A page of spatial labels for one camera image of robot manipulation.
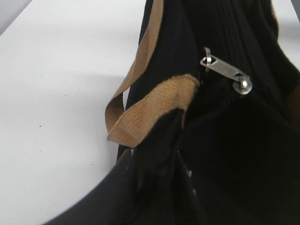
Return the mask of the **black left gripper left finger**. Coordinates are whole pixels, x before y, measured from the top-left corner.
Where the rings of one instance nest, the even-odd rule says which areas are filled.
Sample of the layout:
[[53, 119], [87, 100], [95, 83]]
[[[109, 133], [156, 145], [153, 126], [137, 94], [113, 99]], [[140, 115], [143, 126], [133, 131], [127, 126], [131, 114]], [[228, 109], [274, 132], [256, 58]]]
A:
[[136, 188], [135, 150], [127, 150], [87, 196], [48, 225], [186, 225], [188, 212], [172, 187], [165, 192]]

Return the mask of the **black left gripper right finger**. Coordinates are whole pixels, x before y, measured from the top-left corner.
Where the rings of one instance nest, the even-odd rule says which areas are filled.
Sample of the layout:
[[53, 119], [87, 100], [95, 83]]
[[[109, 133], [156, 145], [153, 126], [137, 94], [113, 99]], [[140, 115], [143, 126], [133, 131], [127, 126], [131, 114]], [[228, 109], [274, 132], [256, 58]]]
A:
[[201, 173], [191, 168], [178, 151], [178, 167], [182, 187], [186, 192], [186, 212], [193, 225], [224, 225], [225, 200], [213, 184]]

